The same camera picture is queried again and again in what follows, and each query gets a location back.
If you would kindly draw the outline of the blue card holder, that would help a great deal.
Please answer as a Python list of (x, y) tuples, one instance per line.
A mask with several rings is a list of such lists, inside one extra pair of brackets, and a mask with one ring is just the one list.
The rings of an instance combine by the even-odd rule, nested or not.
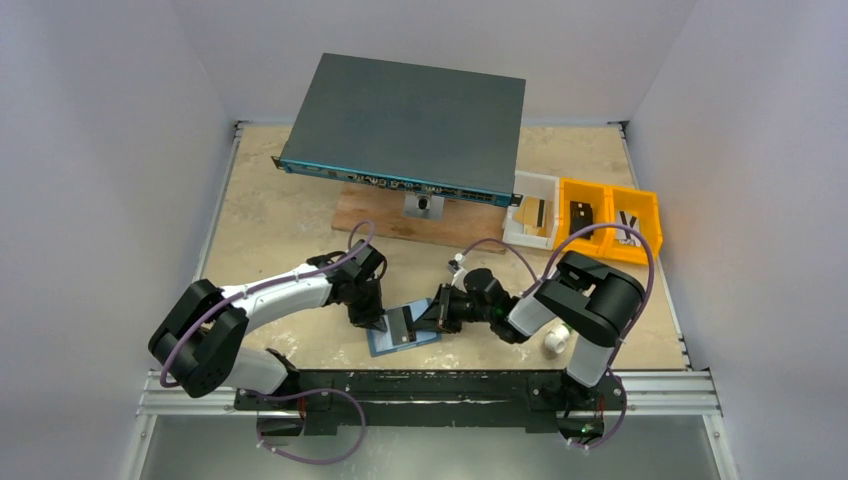
[(430, 298), (424, 298), (388, 309), (381, 317), (384, 329), (367, 331), (370, 355), (380, 357), (439, 342), (440, 333), (413, 329), (430, 303)]

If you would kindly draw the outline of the grey card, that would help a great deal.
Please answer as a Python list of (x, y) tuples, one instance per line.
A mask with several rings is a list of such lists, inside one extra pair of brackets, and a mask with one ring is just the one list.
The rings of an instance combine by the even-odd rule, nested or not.
[(544, 200), (539, 200), (536, 207), (536, 227), (538, 229), (543, 229), (545, 226), (545, 209), (546, 202)]

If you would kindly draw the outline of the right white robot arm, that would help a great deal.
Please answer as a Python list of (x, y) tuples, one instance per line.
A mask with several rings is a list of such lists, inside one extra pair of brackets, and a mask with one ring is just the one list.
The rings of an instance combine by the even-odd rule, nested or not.
[(600, 380), (647, 298), (634, 277), (568, 251), (554, 275), (525, 297), (509, 294), (488, 268), (470, 270), (460, 287), (440, 285), (409, 327), (452, 334), (466, 323), (482, 322), (501, 340), (520, 344), (559, 319), (578, 335), (561, 392), (569, 404), (584, 407), (599, 396)]

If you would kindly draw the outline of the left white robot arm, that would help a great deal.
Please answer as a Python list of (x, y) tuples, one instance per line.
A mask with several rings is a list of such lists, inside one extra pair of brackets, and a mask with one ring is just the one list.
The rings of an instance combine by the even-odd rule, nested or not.
[(258, 393), (272, 408), (292, 405), (300, 373), (283, 354), (244, 346), (247, 334), (301, 311), (342, 305), (355, 327), (380, 329), (385, 256), (364, 240), (307, 259), (289, 272), (240, 286), (191, 283), (148, 342), (160, 384), (192, 398), (219, 387)]

